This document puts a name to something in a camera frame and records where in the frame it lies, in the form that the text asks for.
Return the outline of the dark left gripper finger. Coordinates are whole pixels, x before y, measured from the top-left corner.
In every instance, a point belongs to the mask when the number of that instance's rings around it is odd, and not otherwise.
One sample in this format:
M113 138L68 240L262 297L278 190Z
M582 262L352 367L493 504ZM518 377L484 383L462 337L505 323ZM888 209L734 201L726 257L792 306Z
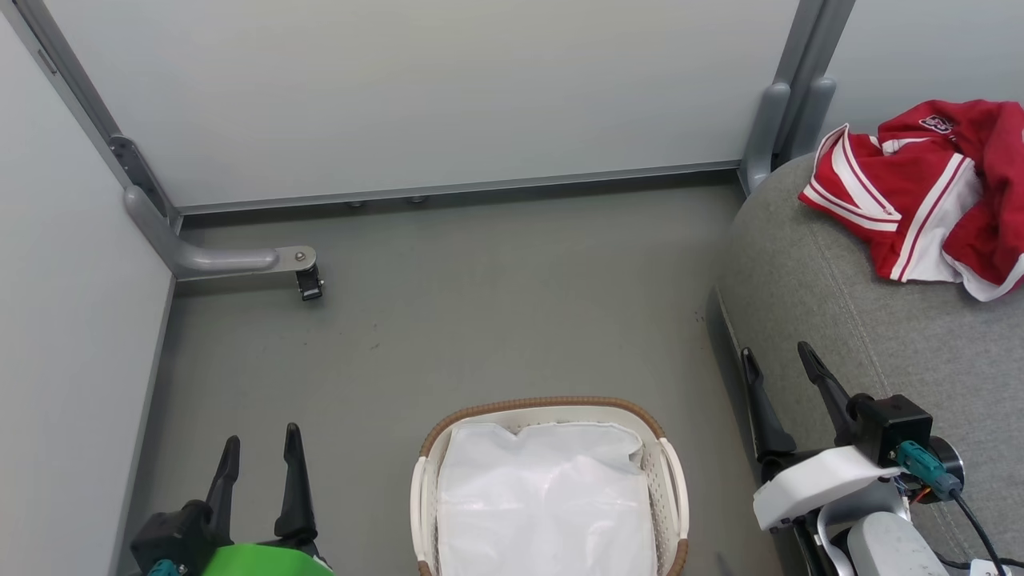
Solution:
M230 531L234 482L240 474L241 442L237 435L226 440L206 502L210 507L210 529Z
M312 506L310 471L297 423L290 422L286 426L284 462L286 481L281 511L274 523L274 536L279 540L315 540L318 528Z

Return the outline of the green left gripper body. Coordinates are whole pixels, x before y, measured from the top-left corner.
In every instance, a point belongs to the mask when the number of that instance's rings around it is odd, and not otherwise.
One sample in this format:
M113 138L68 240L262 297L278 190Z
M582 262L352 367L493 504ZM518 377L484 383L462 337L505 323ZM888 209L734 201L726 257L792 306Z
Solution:
M315 539L317 522L300 518L296 522L280 518L278 540L234 543L219 546L202 575L333 575L319 556Z

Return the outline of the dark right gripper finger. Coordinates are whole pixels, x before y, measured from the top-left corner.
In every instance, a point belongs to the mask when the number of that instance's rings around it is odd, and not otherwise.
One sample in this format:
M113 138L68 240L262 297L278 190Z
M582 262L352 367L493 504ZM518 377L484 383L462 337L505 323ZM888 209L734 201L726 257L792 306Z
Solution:
M783 429L772 402L764 387L764 373L749 347L740 351L740 368L745 379L746 412L754 443L754 458L758 463L770 457L794 454L796 441Z
M837 447L852 445L854 442L854 419L847 411L850 396L811 344L798 342L797 351L809 382L822 395L826 411L829 412L831 426L835 430L834 444Z

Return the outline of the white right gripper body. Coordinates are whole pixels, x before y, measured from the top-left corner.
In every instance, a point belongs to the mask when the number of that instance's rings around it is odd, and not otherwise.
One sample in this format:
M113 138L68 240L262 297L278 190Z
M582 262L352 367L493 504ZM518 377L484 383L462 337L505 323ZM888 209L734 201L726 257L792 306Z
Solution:
M853 446L823 450L758 488L754 492L754 515L762 531L781 529L801 515L866 488L878 478L900 474L902 467L879 466Z

